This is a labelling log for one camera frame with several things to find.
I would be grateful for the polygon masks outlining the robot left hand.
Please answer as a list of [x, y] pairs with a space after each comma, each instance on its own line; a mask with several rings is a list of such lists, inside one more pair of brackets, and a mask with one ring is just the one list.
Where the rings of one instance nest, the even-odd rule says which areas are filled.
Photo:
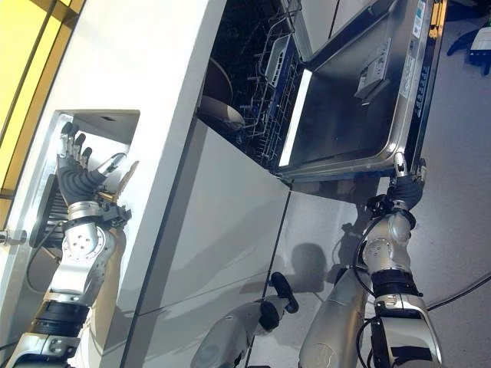
[[56, 155], [58, 187], [67, 206], [94, 201], [98, 189], [127, 158], [124, 152], [115, 153], [93, 169], [89, 168], [93, 150], [85, 146], [86, 135], [76, 123], [67, 122], [61, 128], [60, 145]]

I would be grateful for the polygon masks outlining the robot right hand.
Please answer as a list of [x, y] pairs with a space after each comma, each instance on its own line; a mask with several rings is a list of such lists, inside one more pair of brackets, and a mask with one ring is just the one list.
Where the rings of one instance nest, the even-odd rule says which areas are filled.
[[406, 210], [413, 209], [423, 196], [427, 176], [427, 165], [420, 158], [415, 172], [407, 168], [405, 156], [401, 152], [394, 155], [394, 183], [389, 186], [387, 195], [392, 202], [402, 202]]

